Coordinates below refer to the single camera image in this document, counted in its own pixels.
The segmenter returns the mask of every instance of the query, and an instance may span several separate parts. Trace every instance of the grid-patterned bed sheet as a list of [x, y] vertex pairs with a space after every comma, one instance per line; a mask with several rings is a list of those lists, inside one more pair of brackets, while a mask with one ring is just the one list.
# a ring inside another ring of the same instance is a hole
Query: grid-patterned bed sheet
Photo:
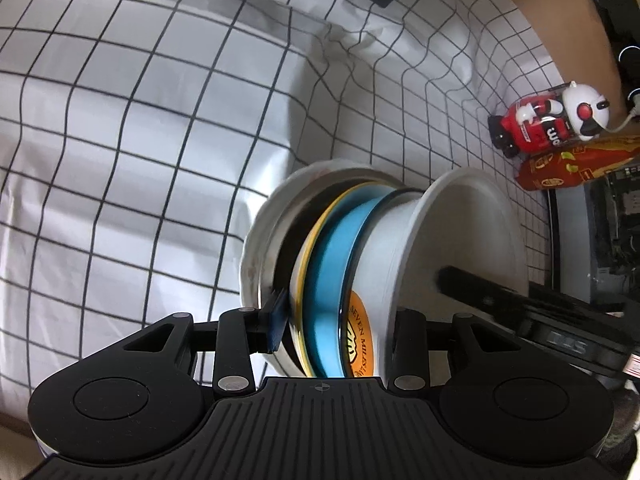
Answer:
[[169, 313], [236, 308], [255, 213], [315, 160], [417, 187], [481, 168], [542, 282], [544, 198], [486, 118], [560, 82], [511, 0], [0, 0], [0, 410]]

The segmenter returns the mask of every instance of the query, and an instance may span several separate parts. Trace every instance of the sticker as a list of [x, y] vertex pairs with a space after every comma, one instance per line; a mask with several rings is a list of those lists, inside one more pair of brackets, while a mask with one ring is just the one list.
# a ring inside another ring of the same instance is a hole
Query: sticker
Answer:
[[546, 178], [542, 181], [544, 187], [562, 186], [562, 184], [564, 184], [564, 180], [561, 178]]
[[373, 338], [367, 311], [353, 291], [347, 316], [347, 351], [354, 377], [373, 377]]
[[540, 158], [538, 158], [536, 160], [536, 169], [537, 170], [541, 170], [542, 168], [544, 168], [548, 163], [550, 163], [554, 158], [554, 154], [553, 153], [548, 153], [547, 155], [543, 155]]
[[583, 180], [593, 180], [595, 178], [595, 176], [593, 176], [593, 171], [591, 171], [589, 168], [587, 168], [586, 170], [582, 170], [580, 172], [580, 176]]
[[531, 142], [531, 137], [529, 137], [529, 132], [527, 131], [527, 127], [524, 124], [520, 125], [520, 131], [522, 132], [524, 140], [526, 140], [527, 142]]
[[640, 378], [640, 357], [635, 354], [631, 354], [629, 361], [626, 363], [624, 372], [625, 374]]

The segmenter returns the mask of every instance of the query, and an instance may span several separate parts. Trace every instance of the white plate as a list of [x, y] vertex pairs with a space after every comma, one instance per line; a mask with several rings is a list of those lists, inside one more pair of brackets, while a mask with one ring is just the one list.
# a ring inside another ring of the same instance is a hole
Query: white plate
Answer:
[[[350, 160], [316, 162], [293, 173], [258, 211], [244, 240], [240, 261], [242, 306], [261, 307], [269, 297], [282, 242], [305, 206], [329, 186], [350, 180], [374, 180], [402, 186], [388, 174]], [[304, 376], [282, 345], [273, 357], [268, 357], [268, 361], [278, 373], [290, 377]]]
[[362, 250], [354, 259], [355, 272], [348, 298], [348, 337], [354, 376], [384, 376], [385, 341], [393, 333], [396, 310], [390, 298], [409, 233], [410, 219], [422, 197], [409, 191], [389, 203], [374, 221]]
[[[367, 245], [370, 249], [379, 245], [378, 252], [387, 256], [375, 261], [366, 248], [362, 254], [367, 259], [364, 270], [370, 274], [370, 290], [363, 292], [368, 299], [363, 303], [374, 335], [373, 353], [381, 365], [376, 373], [383, 382], [398, 306], [418, 310], [433, 321], [450, 322], [457, 312], [488, 319], [483, 312], [439, 293], [434, 278], [442, 267], [468, 270], [525, 296], [529, 291], [520, 224], [510, 201], [485, 173], [471, 168], [450, 171], [434, 182], [415, 207], [407, 203], [396, 212], [403, 207], [413, 210], [410, 218], [393, 222], [398, 252], [382, 239], [371, 244], [367, 240]], [[372, 235], [384, 236], [389, 229], [383, 226]], [[366, 277], [357, 268], [356, 276], [354, 288], [363, 290]], [[430, 352], [430, 360], [432, 384], [441, 384], [449, 373], [446, 357]]]

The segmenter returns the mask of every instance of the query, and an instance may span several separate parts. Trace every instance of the red snack bag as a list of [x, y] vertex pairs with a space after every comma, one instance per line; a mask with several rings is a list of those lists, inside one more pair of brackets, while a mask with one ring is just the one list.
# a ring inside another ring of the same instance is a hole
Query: red snack bag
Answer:
[[516, 181], [522, 189], [579, 186], [614, 171], [640, 155], [640, 137], [602, 137], [562, 146], [522, 163]]

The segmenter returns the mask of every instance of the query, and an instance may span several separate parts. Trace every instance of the black device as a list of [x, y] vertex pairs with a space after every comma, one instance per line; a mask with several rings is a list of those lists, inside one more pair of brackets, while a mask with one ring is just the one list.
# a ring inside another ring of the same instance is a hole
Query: black device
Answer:
[[[279, 345], [286, 291], [260, 310], [194, 324], [177, 313], [36, 388], [29, 420], [52, 453], [30, 479], [611, 480], [596, 459], [612, 421], [594, 378], [470, 314], [399, 310], [379, 378], [267, 378], [252, 352]], [[430, 387], [428, 351], [452, 378]], [[215, 351], [212, 387], [193, 381]]]
[[624, 319], [594, 312], [579, 300], [535, 285], [527, 298], [455, 267], [441, 269], [437, 284], [443, 294], [490, 314], [517, 336], [569, 364], [614, 384], [638, 379], [639, 343]]

